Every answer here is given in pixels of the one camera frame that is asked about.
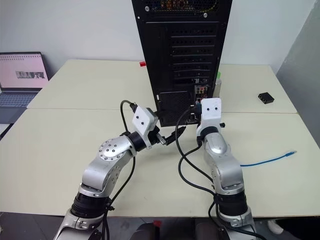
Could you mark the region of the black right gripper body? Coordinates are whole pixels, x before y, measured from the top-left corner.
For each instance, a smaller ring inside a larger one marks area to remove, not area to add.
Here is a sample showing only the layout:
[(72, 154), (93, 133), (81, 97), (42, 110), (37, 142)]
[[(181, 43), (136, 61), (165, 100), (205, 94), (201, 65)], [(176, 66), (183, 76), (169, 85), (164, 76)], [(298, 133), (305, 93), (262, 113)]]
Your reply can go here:
[(190, 109), (189, 124), (199, 125), (201, 123), (201, 109)]

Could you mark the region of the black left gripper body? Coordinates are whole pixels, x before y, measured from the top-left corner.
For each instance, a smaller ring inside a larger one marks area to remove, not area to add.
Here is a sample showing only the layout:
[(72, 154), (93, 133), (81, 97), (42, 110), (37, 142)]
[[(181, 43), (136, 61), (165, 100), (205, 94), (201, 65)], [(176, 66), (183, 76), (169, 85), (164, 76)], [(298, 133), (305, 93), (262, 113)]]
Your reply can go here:
[(161, 136), (160, 128), (158, 126), (155, 126), (153, 130), (149, 131), (147, 136), (152, 146), (156, 144), (162, 144), (162, 145), (167, 144), (167, 140), (165, 139), (164, 136)]

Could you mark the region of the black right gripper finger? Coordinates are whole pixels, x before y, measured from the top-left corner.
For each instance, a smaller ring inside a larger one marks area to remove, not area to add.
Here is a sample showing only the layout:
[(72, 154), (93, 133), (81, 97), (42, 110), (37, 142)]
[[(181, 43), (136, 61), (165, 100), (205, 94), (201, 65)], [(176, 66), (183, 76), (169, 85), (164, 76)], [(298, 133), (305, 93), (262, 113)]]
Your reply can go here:
[(175, 136), (175, 140), (177, 140), (186, 130), (186, 126), (180, 126), (178, 128), (176, 128), (173, 132), (172, 132), (172, 136)]

